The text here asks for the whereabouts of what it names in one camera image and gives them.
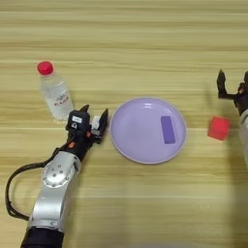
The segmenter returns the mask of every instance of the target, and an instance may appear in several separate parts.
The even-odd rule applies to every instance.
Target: purple plate
[[[110,122],[117,150],[142,164],[159,164],[176,156],[186,139],[186,124],[171,104],[153,98],[122,105]]]

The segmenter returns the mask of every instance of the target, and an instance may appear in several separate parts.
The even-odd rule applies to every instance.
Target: purple block
[[[165,143],[175,143],[174,131],[172,127],[171,117],[162,116],[161,124]]]

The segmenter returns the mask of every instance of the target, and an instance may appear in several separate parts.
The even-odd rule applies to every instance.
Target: wood grain surface
[[[10,173],[42,161],[65,137],[47,112],[36,65],[50,60],[77,108],[92,114],[137,97],[169,101],[184,115],[183,151],[160,166],[122,157],[109,134],[94,146],[66,232],[65,248],[248,247],[248,173],[232,102],[217,99],[220,68],[236,91],[248,70],[245,0],[0,1],[0,246],[19,247],[26,223],[8,216]],[[207,137],[213,115],[227,117],[226,141]],[[13,187],[29,214],[40,171]]]

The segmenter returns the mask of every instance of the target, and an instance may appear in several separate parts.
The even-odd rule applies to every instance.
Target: red block
[[[224,140],[229,133],[229,120],[214,116],[209,125],[208,136],[217,140]]]

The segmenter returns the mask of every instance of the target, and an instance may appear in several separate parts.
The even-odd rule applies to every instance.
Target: red bottle cap
[[[41,75],[49,75],[53,72],[52,64],[48,61],[44,61],[38,64],[37,69]]]

